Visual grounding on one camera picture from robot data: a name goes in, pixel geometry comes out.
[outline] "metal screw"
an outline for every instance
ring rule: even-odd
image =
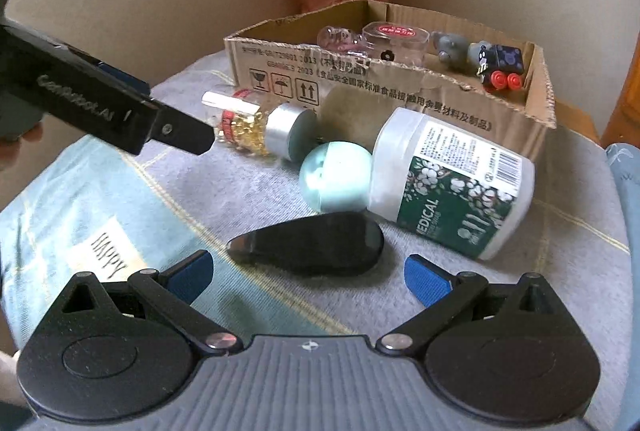
[[[406,350],[414,340],[405,334],[386,334],[381,342],[387,350]]]
[[[205,340],[207,346],[214,350],[228,350],[229,348],[233,348],[237,342],[238,338],[234,334],[228,334],[226,332],[211,334]]]

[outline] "gray elephant toy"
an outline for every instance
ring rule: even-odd
[[[433,45],[438,51],[438,59],[450,70],[475,75],[478,70],[478,55],[481,47],[491,47],[491,43],[470,42],[465,36],[434,32],[431,34]]]

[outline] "black circular sticker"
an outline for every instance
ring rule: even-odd
[[[391,50],[385,50],[380,54],[380,59],[383,61],[393,61],[395,58],[396,55]]]

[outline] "cardboard box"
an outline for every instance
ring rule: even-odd
[[[477,77],[444,68],[433,43],[428,68],[337,55],[309,46],[315,45],[324,26],[360,31],[372,21],[458,33],[473,42],[517,46],[524,56],[524,87],[516,92],[487,93]],[[396,107],[404,106],[534,160],[546,130],[556,127],[554,93],[542,48],[440,12],[354,0],[264,21],[229,36],[225,47],[239,86],[312,108],[326,140],[353,141],[372,150],[383,124]]]

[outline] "finger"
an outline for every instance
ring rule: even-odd
[[[20,141],[4,142],[0,141],[0,170],[12,166],[18,159],[20,153]]]
[[[24,138],[27,142],[39,142],[42,140],[43,129],[42,124],[38,122],[34,127],[27,131],[22,138]]]

